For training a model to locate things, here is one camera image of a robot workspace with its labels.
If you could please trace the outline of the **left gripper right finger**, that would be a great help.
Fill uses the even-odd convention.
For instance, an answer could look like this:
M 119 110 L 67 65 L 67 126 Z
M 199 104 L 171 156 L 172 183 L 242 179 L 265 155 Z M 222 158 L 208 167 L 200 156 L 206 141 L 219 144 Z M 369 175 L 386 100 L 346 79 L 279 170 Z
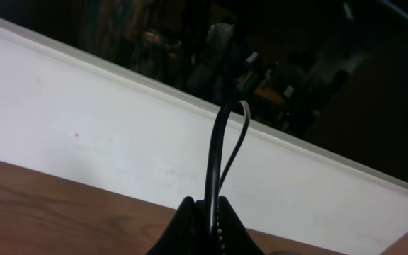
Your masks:
M 212 199 L 212 253 L 264 255 L 224 196 Z

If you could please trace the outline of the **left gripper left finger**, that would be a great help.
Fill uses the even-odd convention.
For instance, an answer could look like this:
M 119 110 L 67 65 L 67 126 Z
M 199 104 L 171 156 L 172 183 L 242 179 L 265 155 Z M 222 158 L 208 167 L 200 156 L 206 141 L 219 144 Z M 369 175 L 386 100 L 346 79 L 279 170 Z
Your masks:
M 185 197 L 163 234 L 147 255 L 205 254 L 204 202 Z

